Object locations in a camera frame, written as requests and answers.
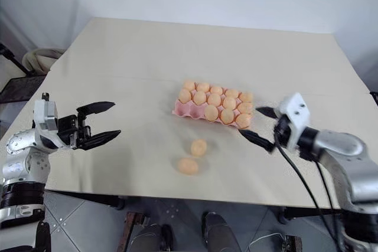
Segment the table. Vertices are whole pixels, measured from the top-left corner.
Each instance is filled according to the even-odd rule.
[[[93,134],[122,130],[105,146],[52,154],[48,189],[313,207],[277,151],[267,154],[234,128],[171,114],[187,78],[250,90],[255,106],[275,106],[298,91],[312,127],[357,135],[378,162],[378,108],[332,35],[105,18],[92,19],[53,65],[1,140],[0,161],[10,135],[31,127],[34,100],[47,91],[60,117],[115,102],[87,122]],[[273,124],[259,113],[252,119],[270,140]],[[185,176],[174,165],[196,138],[207,139],[208,151],[200,173]],[[328,208],[315,165],[292,158]]]

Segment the black cable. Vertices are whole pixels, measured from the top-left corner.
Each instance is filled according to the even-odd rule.
[[[321,180],[323,182],[325,191],[327,193],[328,201],[329,201],[330,206],[331,206],[331,213],[332,213],[332,219],[333,219],[333,229],[334,229],[334,232],[335,232],[334,235],[335,235],[335,238],[337,240],[337,249],[338,249],[338,251],[341,251],[341,248],[340,248],[340,245],[339,245],[339,242],[338,242],[338,240],[339,240],[338,227],[337,227],[336,215],[335,215],[335,211],[334,211],[334,207],[333,207],[333,202],[332,202],[331,194],[330,194],[330,191],[328,189],[327,183],[325,181],[325,178],[324,178],[324,175],[323,175],[323,171],[322,171],[321,167],[319,166],[319,162],[315,161],[315,164],[317,165],[317,168],[318,168]]]
[[[338,247],[338,242],[337,242],[337,239],[333,236],[331,230],[330,230],[330,227],[328,226],[327,222],[325,221],[325,218],[323,216],[323,213],[322,211],[320,210],[320,207],[318,205],[318,202],[317,200],[315,199],[314,195],[312,194],[312,191],[310,190],[309,186],[307,185],[307,182],[306,180],[304,179],[304,177],[302,176],[301,172],[299,171],[299,169],[296,167],[296,165],[293,163],[293,161],[289,158],[289,156],[285,153],[284,149],[281,147],[281,145],[279,144],[279,140],[278,140],[278,133],[274,133],[274,142],[275,142],[275,145],[277,147],[277,149],[279,150],[279,152],[281,153],[281,155],[286,159],[286,161],[291,165],[291,167],[294,169],[295,173],[298,175],[298,177],[300,178],[300,180],[302,181],[304,187],[306,188],[307,192],[309,193],[315,207],[317,208],[318,212],[319,212],[319,215],[320,215],[320,218],[321,220],[323,221],[328,233],[330,234],[331,238],[333,239],[333,241],[335,242],[335,245],[336,247]]]

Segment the egg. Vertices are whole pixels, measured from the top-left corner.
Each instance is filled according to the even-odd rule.
[[[187,89],[181,89],[178,94],[178,100],[182,103],[187,103],[191,100],[191,93]]]
[[[198,163],[191,158],[182,158],[178,161],[177,168],[182,174],[194,175],[198,172]]]
[[[236,108],[236,100],[233,97],[225,97],[222,105],[225,109],[233,110]]]
[[[251,114],[253,110],[253,106],[251,103],[241,103],[237,106],[238,111],[240,113],[248,113]]]
[[[215,121],[219,116],[218,109],[213,105],[208,105],[205,107],[205,118],[208,121]]]
[[[249,114],[242,113],[237,116],[237,118],[235,119],[235,122],[240,128],[244,129],[244,128],[249,127],[250,118],[251,116]]]
[[[203,91],[198,91],[193,96],[193,101],[196,105],[200,106],[206,102],[206,94]]]
[[[193,156],[203,156],[206,153],[207,143],[204,139],[194,140],[191,144],[191,154]]]
[[[195,89],[195,84],[193,81],[186,80],[183,85],[184,89],[187,89],[188,91],[193,91]]]
[[[226,97],[233,97],[236,99],[239,96],[239,91],[238,90],[233,90],[233,89],[228,89],[225,92]]]
[[[206,93],[209,89],[210,89],[210,85],[208,83],[197,84],[197,91],[204,91]]]
[[[220,96],[223,94],[223,89],[220,86],[213,86],[211,87],[210,92],[212,94],[218,94]]]
[[[221,102],[221,99],[218,94],[211,94],[207,98],[207,103],[213,106],[220,106],[220,102]]]
[[[252,102],[252,99],[253,99],[253,96],[252,96],[252,93],[249,93],[248,91],[245,92],[245,93],[241,93],[240,96],[239,96],[239,99],[242,101],[242,102]]]
[[[234,112],[230,109],[222,110],[220,113],[220,120],[222,120],[224,124],[232,123],[232,121],[234,121]]]

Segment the white wall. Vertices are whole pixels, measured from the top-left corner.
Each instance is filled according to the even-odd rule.
[[[0,0],[0,7],[26,49],[66,48],[93,16],[331,32],[378,90],[378,0]]]

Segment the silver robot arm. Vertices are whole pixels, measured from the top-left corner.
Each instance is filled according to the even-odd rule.
[[[6,144],[0,203],[1,251],[51,251],[50,228],[43,222],[43,193],[50,173],[48,156],[58,149],[89,150],[117,137],[120,130],[92,136],[84,122],[88,114],[113,105],[89,104],[79,107],[77,116],[58,119],[56,105],[47,93],[35,102],[33,128],[15,133]]]
[[[309,110],[299,93],[277,108],[260,107],[262,114],[278,119],[278,143],[308,161],[316,161],[331,174],[341,208],[342,249],[347,252],[378,251],[378,165],[366,144],[351,134],[308,127]],[[272,152],[275,144],[249,130],[241,134]]]

